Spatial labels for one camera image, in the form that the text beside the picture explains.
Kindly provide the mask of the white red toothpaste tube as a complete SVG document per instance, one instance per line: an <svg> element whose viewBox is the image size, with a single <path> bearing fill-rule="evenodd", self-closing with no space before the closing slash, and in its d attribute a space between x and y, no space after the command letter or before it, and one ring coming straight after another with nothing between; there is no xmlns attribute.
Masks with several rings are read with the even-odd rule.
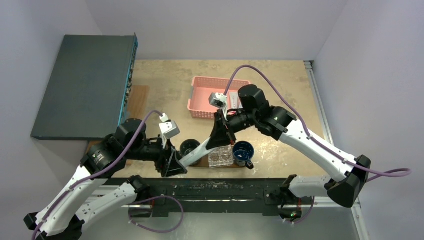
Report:
<svg viewBox="0 0 424 240"><path fill-rule="evenodd" d="M239 108L239 96L238 93L235 91L231 91L229 93L229 99L230 99L230 109L238 109Z"/></svg>

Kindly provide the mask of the oval dark wooden tray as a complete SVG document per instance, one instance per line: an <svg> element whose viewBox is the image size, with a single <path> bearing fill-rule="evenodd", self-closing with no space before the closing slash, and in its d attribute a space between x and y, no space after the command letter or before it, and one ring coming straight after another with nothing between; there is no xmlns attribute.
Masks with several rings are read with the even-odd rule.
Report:
<svg viewBox="0 0 424 240"><path fill-rule="evenodd" d="M205 156L205 157L201 158L200 160L198 160L197 162L193 163L191 165L191 167L195 167L195 168L211 168L211 167L209 167L208 156ZM236 165L235 162L234 162L230 166L216 167L216 168L242 168L242 167Z"/></svg>

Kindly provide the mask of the white grey toothpaste tube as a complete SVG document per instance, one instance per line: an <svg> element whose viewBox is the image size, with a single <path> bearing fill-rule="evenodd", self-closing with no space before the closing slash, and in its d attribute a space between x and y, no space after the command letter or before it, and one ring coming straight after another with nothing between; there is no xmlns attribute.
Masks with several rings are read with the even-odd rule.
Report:
<svg viewBox="0 0 424 240"><path fill-rule="evenodd" d="M188 155L182 157L179 161L184 167L189 167L195 162L199 161L201 158L207 156L213 149L207 149L207 143L209 142L208 138L203 143L200 144L195 150L190 152Z"/></svg>

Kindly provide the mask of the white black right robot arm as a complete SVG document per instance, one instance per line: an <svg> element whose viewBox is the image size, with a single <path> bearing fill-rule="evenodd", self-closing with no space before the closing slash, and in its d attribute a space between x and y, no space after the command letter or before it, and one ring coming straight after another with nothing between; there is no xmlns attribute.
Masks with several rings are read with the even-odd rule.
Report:
<svg viewBox="0 0 424 240"><path fill-rule="evenodd" d="M303 197L329 197L336 204L350 208L367 179L371 160L339 150L304 128L300 118L280 106L271 106L264 92L249 84L238 90L242 109L227 116L214 114L214 127L205 145L207 150L233 145L235 134L251 126L263 135L282 142L308 157L327 174L318 177L291 175L283 184L280 196L288 204Z"/></svg>

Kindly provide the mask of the clear crystal toothbrush holder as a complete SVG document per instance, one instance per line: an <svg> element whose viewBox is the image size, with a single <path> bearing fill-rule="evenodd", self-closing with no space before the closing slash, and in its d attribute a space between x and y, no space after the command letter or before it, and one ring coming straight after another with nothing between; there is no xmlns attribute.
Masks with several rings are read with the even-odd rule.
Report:
<svg viewBox="0 0 424 240"><path fill-rule="evenodd" d="M215 148L207 157L209 168L229 167L234 163L233 146Z"/></svg>

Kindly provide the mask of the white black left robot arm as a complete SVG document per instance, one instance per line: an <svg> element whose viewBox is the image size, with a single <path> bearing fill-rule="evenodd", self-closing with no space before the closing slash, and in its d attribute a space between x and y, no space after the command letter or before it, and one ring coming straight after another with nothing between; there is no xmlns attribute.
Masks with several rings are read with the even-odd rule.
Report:
<svg viewBox="0 0 424 240"><path fill-rule="evenodd" d="M171 143L180 130L165 114L160 120L158 137L147 138L145 120L132 118L93 145L54 200L43 210L25 216L32 239L78 240L92 225L123 206L153 206L165 200L164 193L133 175L112 192L89 201L92 193L122 170L128 160L154 162L163 177L186 173L180 164L181 155Z"/></svg>

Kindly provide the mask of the dark green grey mug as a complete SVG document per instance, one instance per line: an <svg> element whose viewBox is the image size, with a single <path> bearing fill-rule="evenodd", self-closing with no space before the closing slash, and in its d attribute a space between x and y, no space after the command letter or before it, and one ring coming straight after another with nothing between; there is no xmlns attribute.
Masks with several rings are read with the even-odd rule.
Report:
<svg viewBox="0 0 424 240"><path fill-rule="evenodd" d="M180 145L179 152L182 157L187 156L189 153L194 151L197 147L199 147L201 143L196 139L187 139L183 141Z"/></svg>

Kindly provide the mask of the navy blue mug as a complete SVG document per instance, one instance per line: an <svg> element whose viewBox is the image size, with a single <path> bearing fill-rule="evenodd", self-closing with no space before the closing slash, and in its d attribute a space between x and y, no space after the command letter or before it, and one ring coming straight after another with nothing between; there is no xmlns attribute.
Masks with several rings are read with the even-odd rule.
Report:
<svg viewBox="0 0 424 240"><path fill-rule="evenodd" d="M238 141L232 147L234 163L239 167L246 167L249 170L254 168L252 158L255 154L254 147L247 141Z"/></svg>

